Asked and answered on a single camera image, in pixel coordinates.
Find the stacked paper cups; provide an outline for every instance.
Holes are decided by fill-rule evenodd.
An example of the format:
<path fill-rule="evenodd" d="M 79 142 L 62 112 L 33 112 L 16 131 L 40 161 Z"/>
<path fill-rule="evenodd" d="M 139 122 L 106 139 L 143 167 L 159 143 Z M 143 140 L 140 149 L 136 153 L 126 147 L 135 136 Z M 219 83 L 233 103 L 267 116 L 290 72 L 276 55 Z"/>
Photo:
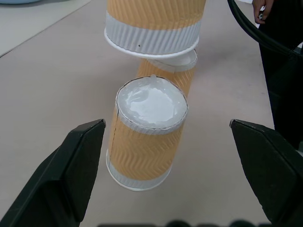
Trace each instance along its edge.
<path fill-rule="evenodd" d="M 168 176 L 187 115 L 206 0 L 107 0 L 106 40 L 142 59 L 117 93 L 107 167 L 133 191 Z"/>

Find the person's hand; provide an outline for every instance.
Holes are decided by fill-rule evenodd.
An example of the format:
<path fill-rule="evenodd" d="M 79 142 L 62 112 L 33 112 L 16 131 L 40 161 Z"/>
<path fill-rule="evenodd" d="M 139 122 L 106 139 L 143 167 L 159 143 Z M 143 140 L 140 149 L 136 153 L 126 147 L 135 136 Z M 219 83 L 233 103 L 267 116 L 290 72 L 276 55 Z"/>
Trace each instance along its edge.
<path fill-rule="evenodd" d="M 254 7 L 255 22 L 257 24 L 260 24 L 260 25 L 265 24 L 265 20 L 270 14 L 274 1 L 275 0 L 253 0 L 252 1 L 252 5 Z M 260 20 L 259 13 L 263 6 L 265 6 L 265 10 L 263 12 L 263 18 L 262 18 L 262 20 Z"/>

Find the upside-down paper cup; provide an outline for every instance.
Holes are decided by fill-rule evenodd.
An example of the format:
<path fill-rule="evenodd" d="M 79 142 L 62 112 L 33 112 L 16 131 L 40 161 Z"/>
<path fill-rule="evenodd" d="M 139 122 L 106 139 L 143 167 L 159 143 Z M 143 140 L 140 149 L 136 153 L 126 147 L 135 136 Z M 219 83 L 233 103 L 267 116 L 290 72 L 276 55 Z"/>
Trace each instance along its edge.
<path fill-rule="evenodd" d="M 206 0 L 107 0 L 105 38 L 148 59 L 176 57 L 199 41 Z"/>
<path fill-rule="evenodd" d="M 195 50 L 171 59 L 142 59 L 137 78 L 151 75 L 166 78 L 177 85 L 187 97 L 194 77 L 196 63 L 197 53 Z"/>
<path fill-rule="evenodd" d="M 107 167 L 113 179 L 145 191 L 168 176 L 188 105 L 183 92 L 156 76 L 134 79 L 116 97 Z"/>

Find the zigzag pattern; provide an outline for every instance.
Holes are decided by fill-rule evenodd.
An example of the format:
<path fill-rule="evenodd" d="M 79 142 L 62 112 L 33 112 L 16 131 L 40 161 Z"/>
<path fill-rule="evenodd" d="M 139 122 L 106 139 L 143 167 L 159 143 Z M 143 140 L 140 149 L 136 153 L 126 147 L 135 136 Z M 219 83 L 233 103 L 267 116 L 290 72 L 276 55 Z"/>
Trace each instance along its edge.
<path fill-rule="evenodd" d="M 142 59 L 137 72 L 137 78 L 147 77 L 152 74 L 157 75 L 158 77 L 166 78 L 171 82 L 173 82 L 175 85 L 177 85 L 177 87 L 180 88 L 184 92 L 185 96 L 187 97 L 190 90 L 191 82 L 194 77 L 194 73 L 195 73 L 195 68 L 183 72 L 175 72 L 175 73 L 168 72 L 157 68 L 156 66 L 151 64 L 148 60 Z"/>
<path fill-rule="evenodd" d="M 108 0 L 118 21 L 139 28 L 169 30 L 191 26 L 203 15 L 206 0 Z"/>
<path fill-rule="evenodd" d="M 165 135 L 146 135 L 125 126 L 116 110 L 109 141 L 110 163 L 124 176 L 151 180 L 163 175 L 171 166 L 183 126 Z"/>

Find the black pants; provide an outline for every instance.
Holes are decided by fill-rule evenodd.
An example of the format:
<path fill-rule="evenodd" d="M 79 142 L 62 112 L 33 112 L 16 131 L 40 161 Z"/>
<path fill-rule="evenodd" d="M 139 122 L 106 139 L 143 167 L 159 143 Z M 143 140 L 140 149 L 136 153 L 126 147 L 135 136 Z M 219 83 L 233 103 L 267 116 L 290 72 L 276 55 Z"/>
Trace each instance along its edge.
<path fill-rule="evenodd" d="M 260 30 L 288 48 L 303 41 L 303 0 L 276 0 Z M 303 139 L 303 61 L 260 46 L 275 129 L 296 149 Z"/>

